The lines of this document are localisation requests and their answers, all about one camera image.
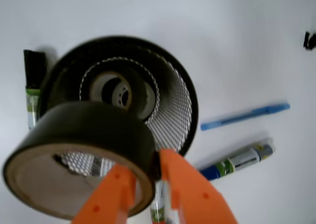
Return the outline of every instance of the black mesh pencil holder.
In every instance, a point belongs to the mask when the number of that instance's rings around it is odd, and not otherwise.
[[[184,155],[198,122],[197,95],[182,65],[161,47],[131,37],[106,37],[64,56],[44,83],[39,118],[67,101],[101,101],[136,116],[151,130],[156,150]],[[81,152],[56,154],[74,173],[105,176],[111,160]]]

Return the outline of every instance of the white table surface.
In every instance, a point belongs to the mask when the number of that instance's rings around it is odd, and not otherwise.
[[[197,130],[186,159],[197,167],[271,136],[276,153],[213,182],[241,224],[316,223],[315,0],[0,0],[0,160],[27,134],[23,49],[58,58],[98,36],[132,35],[171,52],[196,87],[199,123],[287,100],[291,109]],[[149,211],[129,223],[149,224]],[[1,224],[64,224],[30,209],[0,182]]]

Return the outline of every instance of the pen cap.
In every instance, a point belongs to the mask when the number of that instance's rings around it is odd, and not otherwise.
[[[47,59],[44,52],[23,50],[26,88],[39,89],[46,74]]]

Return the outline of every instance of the orange robotic gripper finger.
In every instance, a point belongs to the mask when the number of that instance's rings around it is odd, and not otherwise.
[[[181,224],[236,224],[222,195],[182,156],[170,149],[160,152],[162,179],[169,182],[171,208]]]
[[[134,204],[136,179],[126,167],[114,165],[72,224],[125,224]]]

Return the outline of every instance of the blue pen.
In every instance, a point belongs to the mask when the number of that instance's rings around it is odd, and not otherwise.
[[[231,117],[231,118],[226,118],[226,119],[222,119],[219,121],[213,121],[213,122],[209,122],[209,123],[203,123],[203,124],[201,124],[201,130],[204,131],[204,130],[208,130],[208,129],[214,129],[214,128],[217,128],[220,126],[225,126],[228,124],[241,122],[243,120],[256,118],[256,117],[259,117],[262,115],[274,114],[274,113],[281,112],[281,111],[289,109],[289,108],[290,108],[290,105],[288,103],[284,103],[284,104],[277,104],[277,105],[271,105],[271,106],[267,106],[267,107],[263,107],[263,108],[259,108],[259,109],[254,109],[254,110],[250,111],[249,113],[236,115],[236,116]]]

